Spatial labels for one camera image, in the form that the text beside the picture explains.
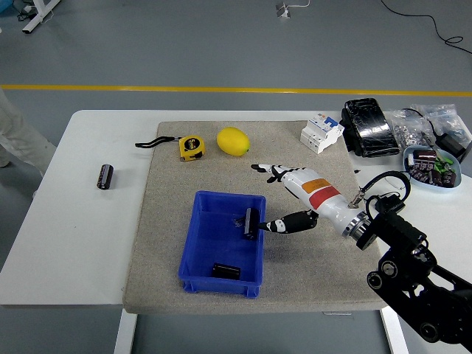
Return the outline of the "robot right hand white shell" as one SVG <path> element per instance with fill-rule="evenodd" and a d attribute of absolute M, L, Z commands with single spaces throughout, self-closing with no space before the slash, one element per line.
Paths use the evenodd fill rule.
<path fill-rule="evenodd" d="M 269 173 L 269 183 L 283 183 L 284 187 L 307 207 L 305 211 L 259 223 L 260 229 L 290 234 L 312 229 L 318 218 L 326 218 L 340 235 L 355 237 L 367 220 L 364 212 L 350 207 L 347 199 L 329 181 L 310 168 L 289 168 L 270 164 L 253 164 L 251 168 L 259 173 Z"/>

